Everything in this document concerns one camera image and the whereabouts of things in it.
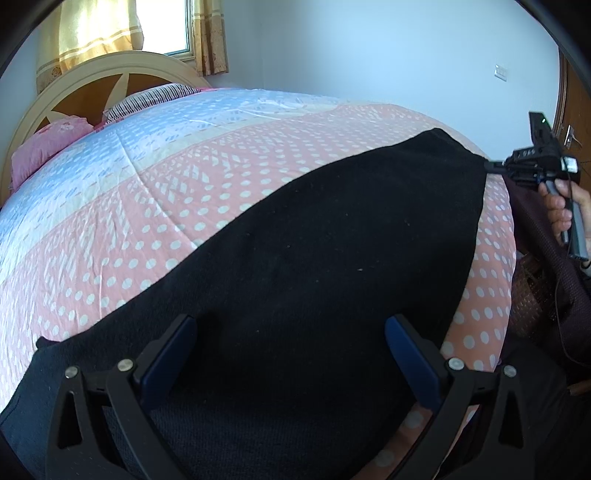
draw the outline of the wooden door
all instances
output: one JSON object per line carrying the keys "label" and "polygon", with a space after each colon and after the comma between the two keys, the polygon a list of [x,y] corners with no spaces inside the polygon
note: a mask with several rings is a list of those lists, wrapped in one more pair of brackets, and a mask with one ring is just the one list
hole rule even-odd
{"label": "wooden door", "polygon": [[554,132],[566,153],[579,161],[582,168],[580,185],[591,192],[591,97],[562,54],[560,77]]}

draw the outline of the wooden headboard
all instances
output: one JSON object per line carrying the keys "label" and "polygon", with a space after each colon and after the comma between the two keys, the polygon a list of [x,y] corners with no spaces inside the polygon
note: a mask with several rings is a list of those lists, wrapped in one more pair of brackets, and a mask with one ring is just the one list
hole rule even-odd
{"label": "wooden headboard", "polygon": [[165,83],[210,86],[182,61],[146,51],[97,57],[59,77],[37,97],[12,137],[0,178],[0,206],[9,196],[12,154],[36,131],[68,115],[84,117],[97,125],[103,112],[126,96]]}

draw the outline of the striped pillow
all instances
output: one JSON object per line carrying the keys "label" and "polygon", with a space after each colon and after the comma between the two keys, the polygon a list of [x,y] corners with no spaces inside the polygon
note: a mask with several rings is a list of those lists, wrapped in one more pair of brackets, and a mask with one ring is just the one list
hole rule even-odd
{"label": "striped pillow", "polygon": [[193,95],[201,92],[200,89],[181,85],[180,83],[167,83],[158,87],[133,93],[105,111],[105,125],[121,120],[122,118],[139,112],[149,106],[168,102],[177,98]]}

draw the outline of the door handle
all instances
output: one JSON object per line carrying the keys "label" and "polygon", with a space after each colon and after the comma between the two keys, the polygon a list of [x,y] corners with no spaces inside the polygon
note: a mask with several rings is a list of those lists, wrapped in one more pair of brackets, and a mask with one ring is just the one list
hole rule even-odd
{"label": "door handle", "polygon": [[580,147],[583,146],[583,144],[579,140],[577,140],[577,137],[574,136],[574,128],[573,128],[573,126],[572,125],[569,125],[569,128],[566,131],[566,138],[564,139],[564,146],[567,149],[570,148],[570,146],[572,145],[573,141],[577,142]]}

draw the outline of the screw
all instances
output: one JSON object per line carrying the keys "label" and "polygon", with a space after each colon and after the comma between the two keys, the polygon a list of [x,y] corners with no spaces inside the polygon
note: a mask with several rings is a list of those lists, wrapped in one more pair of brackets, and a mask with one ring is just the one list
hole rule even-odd
{"label": "screw", "polygon": [[124,358],[121,362],[117,364],[117,369],[120,372],[128,372],[134,367],[134,361],[130,360],[129,358]]}
{"label": "screw", "polygon": [[74,378],[76,375],[78,375],[78,367],[66,368],[66,378]]}
{"label": "screw", "polygon": [[513,366],[513,365],[506,365],[503,368],[503,373],[509,377],[509,378],[513,378],[514,376],[517,375],[517,369]]}
{"label": "screw", "polygon": [[462,361],[462,359],[457,357],[450,358],[447,364],[449,365],[449,368],[457,371],[463,370],[465,367],[465,364]]}

